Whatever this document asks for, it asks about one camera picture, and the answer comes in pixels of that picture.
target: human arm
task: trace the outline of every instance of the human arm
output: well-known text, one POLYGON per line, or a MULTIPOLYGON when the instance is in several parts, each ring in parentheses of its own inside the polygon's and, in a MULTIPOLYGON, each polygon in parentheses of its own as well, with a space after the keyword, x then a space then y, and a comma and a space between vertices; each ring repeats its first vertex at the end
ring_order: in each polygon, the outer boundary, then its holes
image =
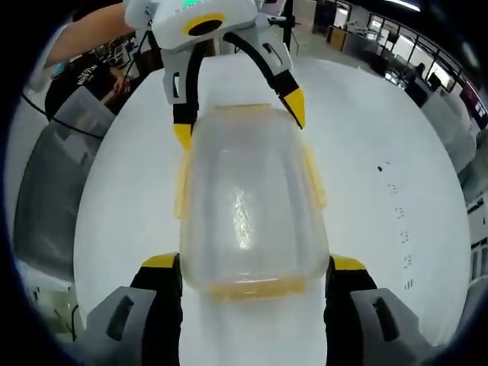
POLYGON ((120 69, 111 66, 110 74, 112 74, 115 77, 113 92, 116 95, 123 94, 129 91, 130 88, 129 79, 124 75, 124 73, 120 69))
POLYGON ((133 32, 125 23, 122 3, 94 11, 79 21, 68 24, 54 43, 45 67, 78 56, 133 32))

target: white table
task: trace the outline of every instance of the white table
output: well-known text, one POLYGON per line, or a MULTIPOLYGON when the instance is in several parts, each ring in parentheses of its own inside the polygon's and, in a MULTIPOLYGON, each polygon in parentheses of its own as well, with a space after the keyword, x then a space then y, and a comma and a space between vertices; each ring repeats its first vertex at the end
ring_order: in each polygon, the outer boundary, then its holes
MULTIPOLYGON (((124 106, 83 192, 75 283, 84 314, 129 285, 147 258, 178 250, 173 207, 182 149, 163 73, 151 74, 124 106)), ((467 293, 469 229, 457 176, 435 131, 402 90, 366 72, 297 59, 294 74, 307 103, 303 133, 329 199, 323 217, 331 252, 365 263, 378 287, 416 313, 431 343, 450 339, 467 293)), ((213 103, 283 108, 246 56, 205 59, 200 75, 200 113, 213 103)), ((264 353, 263 364, 324 364, 322 286, 302 298, 247 307, 218 307, 185 286, 181 364, 216 364, 218 352, 234 364, 264 353), (219 328, 232 322, 233 330, 219 328), (262 332, 275 342, 263 342, 262 332), (189 351, 189 342, 206 351, 189 351)))

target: gray panel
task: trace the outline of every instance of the gray panel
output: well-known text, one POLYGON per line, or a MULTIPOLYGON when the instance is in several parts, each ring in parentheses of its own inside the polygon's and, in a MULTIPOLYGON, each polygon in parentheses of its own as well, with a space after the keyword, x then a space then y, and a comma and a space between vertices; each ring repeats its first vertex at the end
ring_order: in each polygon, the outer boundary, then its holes
POLYGON ((363 365, 407 366, 434 355, 417 316, 390 290, 356 291, 351 297, 363 333, 363 365))
POLYGON ((83 364, 142 364, 146 319, 155 291, 119 287, 88 315, 87 328, 66 350, 83 364))
MULTIPOLYGON (((85 88, 79 88, 56 117, 102 136, 114 119, 85 88)), ((100 144, 99 139, 51 122, 34 147, 21 183, 14 222, 15 255, 65 281, 73 281, 76 217, 100 144)))

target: window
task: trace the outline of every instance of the window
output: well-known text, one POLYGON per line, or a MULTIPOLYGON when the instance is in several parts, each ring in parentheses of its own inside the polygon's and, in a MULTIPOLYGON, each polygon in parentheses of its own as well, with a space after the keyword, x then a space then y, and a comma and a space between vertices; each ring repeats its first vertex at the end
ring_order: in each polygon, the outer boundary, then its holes
POLYGON ((412 57, 410 58, 410 63, 414 66, 418 66, 420 63, 425 65, 425 70, 422 73, 422 77, 425 79, 427 73, 429 72, 431 66, 434 63, 434 57, 436 50, 430 48, 431 43, 425 38, 419 37, 419 41, 412 52, 412 57))
POLYGON ((460 66, 443 51, 438 53, 435 63, 429 72, 428 78, 435 74, 441 81, 442 86, 448 91, 452 90, 456 82, 456 78, 461 70, 460 66))
POLYGON ((387 46, 387 41, 388 41, 388 37, 390 36, 390 33, 397 34, 398 28, 399 28, 398 24, 393 23, 392 21, 385 21, 383 24, 383 28, 381 29, 381 37, 378 40, 378 43, 381 46, 387 46))
POLYGON ((447 90, 450 90, 454 86, 454 78, 449 75, 449 73, 447 73, 438 63, 434 63, 434 65, 432 65, 432 68, 427 75, 428 80, 432 74, 435 74, 435 76, 438 77, 442 86, 444 86, 447 90))
POLYGON ((377 40, 377 35, 380 33, 381 25, 383 24, 384 19, 380 18, 376 15, 371 16, 369 25, 368 25, 368 35, 366 36, 369 40, 377 40))
POLYGON ((415 33, 403 27, 400 28, 400 36, 391 52, 404 65, 406 65, 410 58, 416 38, 417 35, 415 33))
POLYGON ((349 5, 338 2, 337 12, 335 13, 335 19, 334 19, 334 27, 343 28, 345 24, 348 22, 348 16, 350 11, 351 11, 351 7, 349 5))

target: ceiling light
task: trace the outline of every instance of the ceiling light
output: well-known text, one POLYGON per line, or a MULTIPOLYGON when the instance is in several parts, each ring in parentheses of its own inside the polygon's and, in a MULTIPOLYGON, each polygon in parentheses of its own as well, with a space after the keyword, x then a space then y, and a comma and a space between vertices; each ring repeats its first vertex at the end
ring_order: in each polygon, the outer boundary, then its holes
POLYGON ((402 5, 408 9, 420 11, 420 8, 416 5, 412 5, 409 2, 403 2, 402 0, 385 0, 386 2, 394 2, 395 4, 402 5))

